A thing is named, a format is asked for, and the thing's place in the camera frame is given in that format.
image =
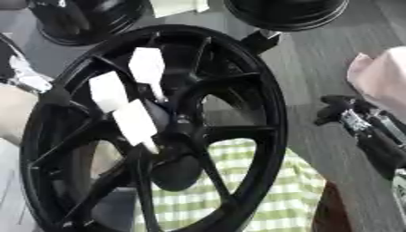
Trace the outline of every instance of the rim lip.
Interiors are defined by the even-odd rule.
[[[266,193],[270,189],[270,187],[273,185],[276,175],[278,171],[280,170],[280,167],[282,165],[283,158],[285,156],[285,149],[286,149],[286,143],[287,143],[287,118],[286,118],[286,111],[285,111],[285,100],[284,96],[279,88],[279,85],[277,84],[277,81],[275,79],[275,76],[271,73],[269,68],[266,66],[266,64],[256,55],[247,50],[247,48],[244,48],[242,44],[231,38],[230,36],[226,34],[222,34],[220,32],[210,30],[207,28],[202,28],[202,27],[197,27],[197,26],[189,26],[189,25],[182,25],[182,24],[164,24],[164,25],[155,25],[155,26],[149,26],[149,27],[144,27],[139,30],[134,30],[131,32],[128,32],[126,34],[118,34],[114,38],[112,38],[109,41],[106,41],[104,43],[99,44],[98,46],[94,47],[91,49],[89,52],[83,54],[81,57],[79,57],[76,61],[74,61],[57,79],[56,82],[61,83],[61,84],[69,84],[69,82],[76,78],[77,72],[83,69],[89,61],[89,57],[94,55],[94,54],[100,54],[100,51],[104,50],[105,51],[113,51],[113,48],[115,47],[115,44],[122,44],[123,41],[126,41],[126,38],[133,38],[133,37],[139,37],[141,38],[143,34],[146,34],[146,32],[150,32],[149,34],[155,32],[155,31],[160,31],[160,30],[184,30],[185,32],[195,32],[199,34],[205,34],[207,36],[212,36],[216,37],[219,41],[222,41],[223,44],[225,42],[229,43],[227,45],[227,48],[230,51],[237,51],[238,53],[241,54],[240,57],[244,58],[246,62],[251,62],[254,63],[255,65],[258,66],[258,71],[262,73],[261,75],[261,81],[262,82],[268,82],[267,86],[270,86],[272,88],[269,88],[270,92],[267,92],[266,95],[271,94],[269,98],[273,99],[273,106],[276,108],[276,111],[278,111],[277,116],[277,122],[279,123],[277,133],[275,134],[275,137],[273,141],[275,142],[275,145],[272,148],[272,153],[273,155],[269,159],[267,163],[267,167],[265,168],[263,172],[263,176],[261,176],[257,183],[265,182],[267,183],[260,185],[260,187],[256,187],[257,191],[256,194],[246,194],[242,196],[241,198],[245,199],[246,202],[252,202],[252,204],[249,204],[248,206],[244,206],[244,210],[233,210],[231,216],[228,217],[228,220],[224,220],[221,223],[212,223],[209,226],[206,226],[205,229],[220,229],[222,227],[225,227],[227,225],[227,228],[234,228],[235,230],[240,229],[240,227],[243,227],[245,224],[241,223],[241,221],[247,221],[248,219],[251,218],[253,212],[255,212],[257,206],[261,203],[263,198],[265,197]],[[33,140],[38,141],[38,136],[41,134],[41,132],[38,132],[39,129],[42,128],[42,125],[44,124],[43,121],[41,121],[39,116],[41,115],[41,111],[43,110],[42,107],[40,107],[39,104],[37,104],[29,118],[29,121],[26,124],[25,131],[24,131],[24,136],[23,136],[23,141],[22,141],[22,146],[21,146],[21,151],[20,151],[20,157],[28,157],[28,153],[32,153],[33,148],[36,150],[38,149],[38,143],[37,142],[32,142]],[[52,220],[49,220],[50,218],[48,217],[50,215],[49,212],[45,212],[44,209],[42,208],[42,204],[39,202],[39,198],[36,195],[36,190],[35,188],[30,188],[33,185],[33,179],[32,179],[32,171],[28,169],[29,163],[28,160],[26,159],[20,159],[20,171],[21,171],[21,181],[23,183],[23,193],[24,197],[26,199],[27,205],[32,212],[35,220],[37,223],[40,225],[41,228],[44,229],[44,231],[55,231],[55,227],[53,226]],[[189,232],[191,230],[189,229],[178,229],[175,231],[181,231],[181,232]],[[206,230],[201,230],[200,227],[198,230],[193,230],[193,231],[206,231]]]
[[[323,15],[322,17],[315,18],[309,22],[297,23],[297,24],[270,24],[267,21],[261,20],[260,18],[255,18],[253,15],[245,13],[233,4],[233,0],[224,0],[226,8],[238,19],[243,22],[250,24],[255,27],[259,27],[266,30],[279,31],[279,32],[299,32],[314,29],[316,27],[323,26],[325,24],[331,23],[334,19],[339,17],[350,0],[343,0],[342,4],[334,9],[330,14]]]
[[[109,31],[101,32],[98,34],[86,32],[84,35],[77,35],[75,37],[63,37],[53,36],[47,33],[45,27],[42,24],[37,24],[37,28],[40,32],[40,35],[54,44],[63,46],[86,46],[105,41],[115,34],[120,34],[127,31],[132,26],[134,26],[140,18],[142,18],[145,11],[146,6],[143,2],[141,2],[139,7],[132,12],[132,15],[124,14],[121,18],[117,19],[116,22],[114,22],[113,27],[110,28]]]

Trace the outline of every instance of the paper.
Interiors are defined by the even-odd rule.
[[[208,0],[150,0],[155,17],[166,17],[187,11],[199,13],[209,9]]]
[[[92,99],[105,113],[116,111],[129,102],[124,84],[116,72],[93,77],[89,84]]]
[[[122,135],[132,146],[137,146],[143,141],[147,141],[147,148],[155,145],[153,142],[150,144],[150,140],[158,131],[140,100],[130,102],[112,115]]]
[[[159,48],[136,48],[129,66],[135,81],[149,84],[155,98],[159,102],[165,101],[166,97],[160,87],[165,62]]]

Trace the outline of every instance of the white cloth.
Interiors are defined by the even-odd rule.
[[[366,101],[406,123],[406,46],[391,48],[374,60],[360,53],[347,80]]]
[[[187,11],[207,11],[208,0],[150,0],[155,17],[165,17]]]
[[[37,97],[14,86],[0,83],[0,99],[0,138],[19,144]]]

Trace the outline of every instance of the white plastic cap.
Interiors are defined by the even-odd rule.
[[[160,87],[165,62],[159,48],[136,48],[129,66],[135,81],[149,84],[158,101],[166,99]]]
[[[122,135],[132,146],[136,146],[143,141],[147,141],[147,148],[154,144],[150,140],[158,131],[140,100],[134,100],[126,104],[112,115]]]
[[[116,111],[129,102],[124,85],[116,72],[107,72],[89,80],[91,96],[100,109]]]

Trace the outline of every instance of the person's hand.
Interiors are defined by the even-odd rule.
[[[37,97],[0,83],[0,138],[19,144]]]

